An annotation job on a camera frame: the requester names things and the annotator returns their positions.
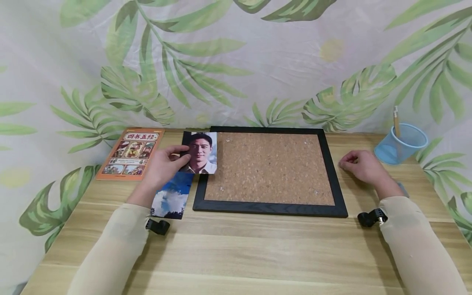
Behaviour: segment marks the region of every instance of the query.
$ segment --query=black picture frame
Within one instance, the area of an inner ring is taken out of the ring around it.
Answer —
[[[336,170],[334,168],[333,159],[331,158],[331,153],[329,152],[328,141],[326,140],[326,136],[323,129],[212,126],[210,128],[210,132],[317,135],[318,140],[320,141],[321,154],[323,155],[329,184],[333,193],[334,206],[205,200],[208,174],[201,174],[198,180],[197,191],[195,194],[193,207],[194,211],[279,214],[340,218],[346,218],[348,216],[346,204],[344,203],[343,194],[341,192],[341,187],[339,186]]]

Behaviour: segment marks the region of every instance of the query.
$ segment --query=wood grain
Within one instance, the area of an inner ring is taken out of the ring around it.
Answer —
[[[327,135],[334,162],[352,149],[372,150],[382,137]],[[181,139],[180,131],[168,130],[161,147]],[[429,218],[472,290],[471,249],[421,167],[409,159],[387,169]],[[378,227],[362,229],[355,219],[361,210],[374,208],[374,192],[344,171],[337,173],[347,219],[195,212],[193,185],[183,219],[171,220],[166,237],[149,236],[125,294],[406,294]],[[112,212],[135,185],[93,181],[22,294],[65,294]]]

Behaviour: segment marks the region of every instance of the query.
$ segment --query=mesh pencil cup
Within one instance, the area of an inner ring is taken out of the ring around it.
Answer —
[[[375,147],[377,158],[388,165],[399,165],[417,150],[428,145],[428,137],[419,128],[400,123],[400,138],[395,136],[394,127]]]

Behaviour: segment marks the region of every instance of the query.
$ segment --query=hand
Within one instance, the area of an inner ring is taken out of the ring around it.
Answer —
[[[404,195],[403,190],[370,151],[350,151],[339,161],[339,166],[359,180],[374,186],[379,200]]]
[[[186,145],[172,145],[157,150],[150,159],[142,183],[160,189],[190,160],[190,155],[179,157],[175,153],[188,151]]]
[[[390,179],[390,175],[370,151],[350,151],[339,161],[339,167],[351,172],[356,178],[377,186]]]

